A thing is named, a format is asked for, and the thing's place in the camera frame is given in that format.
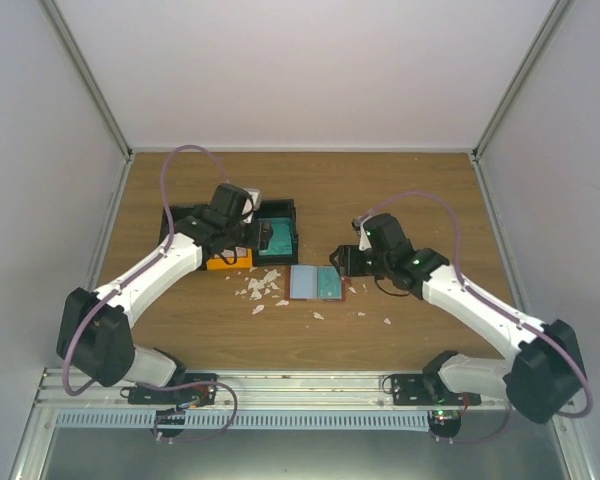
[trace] metal corner post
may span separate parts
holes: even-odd
[[[496,131],[498,130],[498,127],[500,126],[500,123],[511,108],[515,98],[517,97],[518,93],[520,93],[520,90],[522,89],[527,78],[529,78],[533,67],[536,65],[536,63],[542,56],[542,53],[547,48],[547,45],[549,45],[553,34],[560,26],[560,23],[562,22],[563,18],[565,17],[565,14],[569,10],[569,7],[573,4],[573,2],[574,0],[555,0],[553,5],[551,6],[549,13],[545,17],[544,22],[540,27],[540,30],[533,39],[533,42],[531,42],[529,50],[527,50],[527,53],[525,54],[522,60],[522,63],[520,64],[518,70],[511,79],[511,82],[509,82],[507,90],[505,91],[502,99],[500,100],[500,103],[498,104],[498,107],[496,108],[495,112],[491,116],[487,127],[485,128],[482,136],[480,137],[480,140],[478,140],[478,144],[473,150],[477,162],[479,162],[482,158],[482,155],[485,149],[487,148],[487,145],[495,135]]]
[[[124,155],[125,160],[130,161],[132,154],[131,147],[125,140],[122,130],[113,116],[113,113],[111,112],[104,95],[100,91],[100,87],[98,86],[93,73],[91,73],[89,65],[80,52],[80,48],[73,38],[71,30],[67,26],[67,23],[65,22],[58,5],[56,4],[55,0],[38,0],[38,4],[58,35],[62,46],[65,48],[69,58],[71,59],[71,62],[80,76],[80,79],[89,92],[91,99],[100,112],[100,115],[102,115],[102,118],[107,125],[111,136],[118,144],[118,148],[120,148],[120,151]]]

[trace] enclosure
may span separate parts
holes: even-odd
[[[357,241],[351,219],[387,197],[444,198],[463,272],[575,329],[591,415],[516,415],[491,442],[438,443],[431,407],[393,408],[378,379],[444,350],[498,358],[487,341],[369,280],[342,303],[276,297],[252,315],[240,291],[262,268],[191,273],[133,330],[236,389],[244,409],[222,437],[156,443],[156,408],[127,404],[127,384],[68,397],[64,301],[156,247],[162,161],[189,143],[221,156],[236,185],[294,199],[302,263],[328,265]],[[169,200],[208,202],[221,182],[202,154],[181,154]],[[419,247],[451,256],[444,209],[387,208]],[[216,398],[189,427],[227,418],[231,397]],[[492,432],[506,410],[473,407],[462,438]],[[0,2],[0,478],[191,472],[600,478],[600,2]]]

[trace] cable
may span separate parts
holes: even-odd
[[[393,377],[393,375],[387,375],[386,377],[384,377],[382,379],[382,381],[380,382],[380,390],[382,390],[384,393],[386,393],[387,395],[393,395],[392,391],[388,391],[387,389],[384,388],[384,384],[386,383],[387,380],[391,379]]]
[[[95,380],[91,379],[84,385],[82,385],[77,390],[74,390],[69,383],[69,369],[71,367],[71,361],[73,360],[73,355],[75,353],[76,347],[78,345],[78,341],[80,337],[86,330],[87,326],[93,320],[93,318],[98,314],[98,312],[116,295],[121,293],[122,289],[124,289],[127,285],[133,282],[136,278],[142,275],[144,272],[153,267],[156,263],[158,263],[162,258],[165,257],[166,252],[169,251],[171,244],[173,243],[173,237],[175,236],[175,227],[173,224],[173,215],[171,214],[171,209],[169,208],[169,200],[167,199],[167,188],[166,188],[166,176],[167,176],[167,167],[176,156],[176,154],[184,151],[184,150],[198,150],[211,157],[211,159],[215,162],[218,169],[222,173],[222,176],[225,179],[225,182],[229,182],[229,177],[220,163],[220,160],[216,158],[209,150],[203,147],[199,147],[198,145],[183,145],[181,147],[175,148],[167,155],[167,158],[164,160],[164,164],[162,165],[162,172],[160,173],[160,192],[162,194],[162,205],[164,207],[165,216],[167,217],[167,224],[169,226],[169,232],[167,234],[167,243],[165,244],[162,252],[157,253],[153,258],[151,258],[146,264],[140,267],[137,271],[129,275],[127,279],[122,281],[118,288],[112,290],[109,294],[107,294],[102,300],[100,300],[90,311],[87,313],[76,328],[73,337],[71,338],[71,342],[69,342],[69,347],[67,348],[67,353],[64,356],[64,361],[62,362],[62,386],[64,387],[64,391],[67,392],[67,395],[72,397],[76,397],[84,392],[87,388],[95,383]]]
[[[582,385],[582,389],[584,390],[584,394],[587,399],[587,403],[586,403],[584,409],[582,409],[582,411],[580,411],[580,412],[574,412],[574,413],[558,412],[557,415],[559,415],[561,417],[566,417],[566,418],[582,418],[582,417],[589,415],[589,413],[591,413],[591,411],[593,410],[593,391],[591,390],[591,386],[589,385],[587,378],[585,377],[584,373],[582,373],[582,370],[580,369],[578,364],[573,360],[573,358],[571,358],[571,356],[564,350],[564,348],[562,348],[560,345],[558,345],[558,343],[556,343],[552,338],[550,338],[544,332],[538,330],[537,328],[535,328],[531,325],[520,322],[520,320],[517,317],[510,314],[506,310],[502,309],[500,306],[496,305],[488,298],[482,296],[479,292],[477,292],[475,289],[473,289],[470,284],[466,283],[466,278],[462,274],[462,270],[460,269],[460,239],[461,239],[461,237],[460,237],[460,222],[458,220],[458,216],[455,214],[455,212],[451,208],[451,205],[449,205],[446,201],[444,201],[442,198],[438,197],[437,195],[433,195],[432,193],[422,192],[419,190],[402,192],[402,193],[399,193],[399,194],[385,200],[384,202],[380,203],[379,205],[369,209],[367,211],[367,213],[365,213],[360,218],[360,224],[362,224],[365,220],[367,220],[369,217],[374,215],[377,210],[389,205],[390,203],[393,203],[394,201],[398,200],[399,198],[415,197],[415,196],[426,197],[426,198],[429,198],[431,200],[438,202],[439,204],[441,204],[444,207],[444,209],[447,211],[447,213],[451,217],[451,221],[453,222],[454,235],[455,235],[454,246],[453,246],[453,268],[455,270],[456,278],[458,279],[458,282],[460,283],[460,285],[467,292],[469,292],[470,295],[472,295],[478,301],[482,302],[483,304],[485,304],[486,306],[491,308],[496,313],[499,313],[500,315],[505,317],[507,320],[510,320],[514,324],[524,328],[528,332],[531,332],[536,337],[540,338],[545,343],[549,344],[549,346],[551,346],[551,348],[553,348],[556,352],[558,352],[558,354],[567,363],[567,365],[569,365],[571,370],[573,370],[573,373],[575,374],[575,376],[578,378],[578,381]]]
[[[435,438],[436,442],[439,442],[440,440],[447,440],[449,443],[458,443],[460,445],[476,445],[479,443],[490,442],[492,440],[500,438],[501,436],[503,436],[505,433],[507,433],[509,431],[509,429],[511,428],[511,423],[512,423],[511,420],[513,419],[512,410],[513,409],[511,407],[511,404],[507,403],[507,416],[504,420],[504,423],[498,430],[496,430],[491,435],[487,435],[486,437],[472,438],[469,440],[462,440],[462,439],[455,440],[453,438],[441,437],[439,435],[436,435],[431,430],[429,430],[429,435],[431,435],[431,437]]]
[[[469,410],[469,395],[467,395],[466,393],[461,393],[460,396],[462,397],[462,403],[464,404],[464,408],[458,415],[464,417],[465,413],[467,413],[467,410]]]
[[[411,295],[411,292],[407,292],[407,293],[391,293],[388,292],[387,290],[385,290],[384,288],[382,288],[380,286],[380,283],[378,282],[378,279],[376,277],[373,277],[373,283],[376,284],[376,287],[378,287],[378,290],[380,290],[382,293],[389,295],[391,297],[408,297],[409,295]]]
[[[219,430],[217,430],[216,432],[213,432],[212,434],[207,435],[205,437],[181,438],[181,439],[170,438],[169,439],[170,444],[171,443],[206,442],[207,440],[216,438],[217,436],[222,435],[229,429],[229,427],[233,424],[233,421],[236,419],[236,416],[238,415],[238,395],[236,395],[236,392],[235,392],[235,390],[233,390],[233,388],[231,388],[229,385],[227,385],[225,383],[214,382],[214,381],[201,381],[201,382],[185,383],[183,385],[176,385],[173,387],[156,387],[154,385],[149,385],[147,383],[138,383],[138,386],[148,388],[151,390],[155,390],[157,392],[175,392],[177,390],[184,390],[185,388],[197,388],[197,387],[201,387],[201,386],[211,386],[211,387],[216,387],[216,388],[220,387],[220,388],[224,388],[227,392],[229,392],[229,394],[233,398],[233,410],[231,411],[229,420],[227,420],[226,423]],[[160,421],[164,420],[165,418],[170,417],[170,416],[171,415],[162,415],[162,416],[156,417],[156,420],[153,425],[153,434],[156,436],[156,440],[160,440],[160,433],[158,432],[158,426],[160,424]]]

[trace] paper scrap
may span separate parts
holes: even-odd
[[[260,289],[264,288],[264,281],[258,280],[257,278],[252,278],[251,280],[249,280],[249,286],[247,288],[249,290],[251,290],[251,289],[260,290]]]
[[[271,270],[270,272],[267,272],[267,274],[264,276],[262,281],[264,283],[270,283],[270,282],[273,282],[276,278],[281,277],[281,276],[282,275],[278,273],[278,270]]]

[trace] black bracket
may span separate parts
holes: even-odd
[[[218,376],[213,373],[185,373],[178,382],[179,385],[195,382],[216,382]],[[120,395],[131,405],[182,405],[192,403],[196,407],[213,405],[216,399],[216,388],[200,386],[185,388],[173,392],[161,392],[150,388],[135,386],[124,387]]]
[[[393,404],[398,406],[453,406],[464,405],[462,395],[449,391],[443,387],[437,395],[438,400],[431,397],[424,380],[425,376],[421,373],[400,373],[389,377],[391,379],[391,395]],[[469,405],[480,405],[482,399],[480,395],[466,393]]]

